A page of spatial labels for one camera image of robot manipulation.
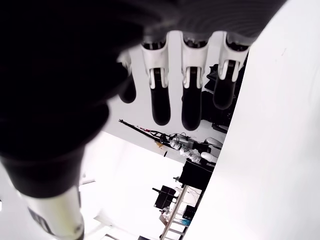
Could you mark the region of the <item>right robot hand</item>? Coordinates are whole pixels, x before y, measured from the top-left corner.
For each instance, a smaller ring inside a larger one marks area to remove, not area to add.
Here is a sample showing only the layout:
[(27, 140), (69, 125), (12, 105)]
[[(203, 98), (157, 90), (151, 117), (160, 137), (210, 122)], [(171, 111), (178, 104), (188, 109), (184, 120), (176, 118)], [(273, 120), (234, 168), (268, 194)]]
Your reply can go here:
[(85, 146), (107, 100), (135, 99), (129, 49), (140, 45), (152, 116), (171, 117), (168, 39), (180, 31), (188, 131), (201, 120), (208, 41), (223, 33), (214, 105), (227, 109), (251, 45), (282, 0), (3, 0), (0, 3), (0, 162), (33, 220), (57, 240), (82, 240)]

